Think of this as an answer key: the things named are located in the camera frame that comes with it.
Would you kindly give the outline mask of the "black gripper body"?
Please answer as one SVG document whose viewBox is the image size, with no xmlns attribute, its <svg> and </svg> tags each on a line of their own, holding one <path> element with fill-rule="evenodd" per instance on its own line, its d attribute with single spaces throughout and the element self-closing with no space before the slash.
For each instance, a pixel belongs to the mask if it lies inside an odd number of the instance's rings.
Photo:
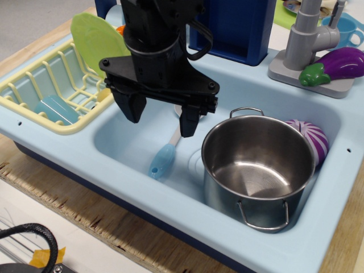
<svg viewBox="0 0 364 273">
<path fill-rule="evenodd" d="M 200 108 L 200 114 L 213 113 L 217 107 L 217 82 L 194 68 L 176 40 L 156 52 L 132 48 L 130 56 L 109 57 L 99 62 L 109 88 L 129 86 L 147 98 Z"/>
</svg>

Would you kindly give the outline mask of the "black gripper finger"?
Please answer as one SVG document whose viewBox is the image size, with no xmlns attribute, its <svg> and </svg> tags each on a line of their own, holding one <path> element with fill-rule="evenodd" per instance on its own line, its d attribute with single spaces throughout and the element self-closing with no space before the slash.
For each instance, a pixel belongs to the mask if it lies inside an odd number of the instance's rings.
<svg viewBox="0 0 364 273">
<path fill-rule="evenodd" d="M 110 89 L 115 102 L 125 117 L 132 123 L 138 123 L 146 107 L 146 96 L 129 86 L 122 86 L 120 89 L 112 87 Z"/>
<path fill-rule="evenodd" d="M 184 138 L 192 137 L 195 134 L 200 120 L 200 108 L 195 105 L 181 107 L 180 132 Z"/>
</svg>

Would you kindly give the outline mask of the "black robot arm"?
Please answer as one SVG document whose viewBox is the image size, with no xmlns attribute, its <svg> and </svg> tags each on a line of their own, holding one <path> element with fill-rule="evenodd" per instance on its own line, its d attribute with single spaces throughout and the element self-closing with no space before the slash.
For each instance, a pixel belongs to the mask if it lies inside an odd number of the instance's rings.
<svg viewBox="0 0 364 273">
<path fill-rule="evenodd" d="M 196 18 L 203 1 L 122 1 L 123 38 L 130 56 L 99 63 L 125 117 L 139 122 L 148 99 L 180 105 L 180 132 L 194 135 L 200 117 L 214 113 L 219 85 L 192 66 L 213 45 Z"/>
</svg>

